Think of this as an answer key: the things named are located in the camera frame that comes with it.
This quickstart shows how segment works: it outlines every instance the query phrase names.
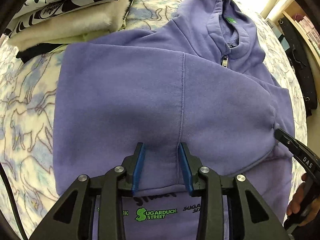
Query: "green label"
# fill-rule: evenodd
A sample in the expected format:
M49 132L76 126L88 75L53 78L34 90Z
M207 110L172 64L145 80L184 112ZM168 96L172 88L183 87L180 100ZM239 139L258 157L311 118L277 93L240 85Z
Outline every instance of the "green label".
M177 209L148 211L145 208L139 208L136 212L135 220L142 222L151 219L164 219L166 215L177 213Z
M227 20L228 22L230 22L230 23L237 23L237 22L235 21L235 19L233 19L233 18L231 18L231 17L226 17L226 20Z

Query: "green fabric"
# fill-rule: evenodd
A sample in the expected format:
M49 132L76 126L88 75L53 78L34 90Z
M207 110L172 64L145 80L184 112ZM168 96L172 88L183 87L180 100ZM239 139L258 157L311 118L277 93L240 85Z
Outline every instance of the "green fabric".
M129 10L124 15L123 23L122 23L122 26L121 26L121 28L119 30L124 30L125 29L125 27L126 27L125 20L126 20L126 18L128 16L128 13L129 13ZM96 39L98 37L107 35L107 34L110 34L109 30L100 30L100 31L94 31L94 32L90 32L90 33L84 33L84 34L77 35L77 36L55 39L55 40L47 41L47 43L71 44L71 43L76 43L76 42L86 42L86 41L90 41L90 40ZM59 52L59 51L65 50L66 47L67 46L62 45L62 46L52 50L51 52Z

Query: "patterned bedspread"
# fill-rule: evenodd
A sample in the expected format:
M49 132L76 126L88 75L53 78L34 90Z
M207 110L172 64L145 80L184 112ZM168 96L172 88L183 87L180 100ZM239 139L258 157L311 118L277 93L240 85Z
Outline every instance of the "patterned bedspread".
M136 0L127 29L155 30L174 17L182 0ZM260 15L239 7L256 23L265 65L292 100L296 138L307 143L305 108L298 81L272 30ZM0 161L12 186L23 226L29 236L57 201L52 167L54 103L64 52L40 55L26 64L6 41L0 48ZM301 183L302 167L293 160L292 193ZM18 233L8 195L0 181L0 207Z

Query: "zipper pull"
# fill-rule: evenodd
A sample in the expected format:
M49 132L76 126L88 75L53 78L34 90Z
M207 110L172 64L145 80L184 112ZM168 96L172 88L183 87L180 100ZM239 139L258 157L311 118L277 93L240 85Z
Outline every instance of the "zipper pull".
M223 56L221 61L222 61L221 62L222 66L228 67L228 58L227 58L227 56Z

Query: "hand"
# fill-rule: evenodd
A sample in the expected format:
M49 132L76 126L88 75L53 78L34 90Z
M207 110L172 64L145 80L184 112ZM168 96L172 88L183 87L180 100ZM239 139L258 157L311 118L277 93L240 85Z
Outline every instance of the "hand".
M302 180L304 182L307 180L306 173L302 176ZM301 204L303 197L304 197L304 192L303 192L304 186L305 186L305 183L302 183L298 187L297 192L293 195L292 201L289 203L288 208L287 208L287 216L290 216L292 213L296 214L299 212L300 204ZM316 198L312 202L310 213L307 215L306 219L301 224L299 224L299 226L300 227L305 226L306 224L311 222L313 219L315 219L319 210L320 210L320 197Z

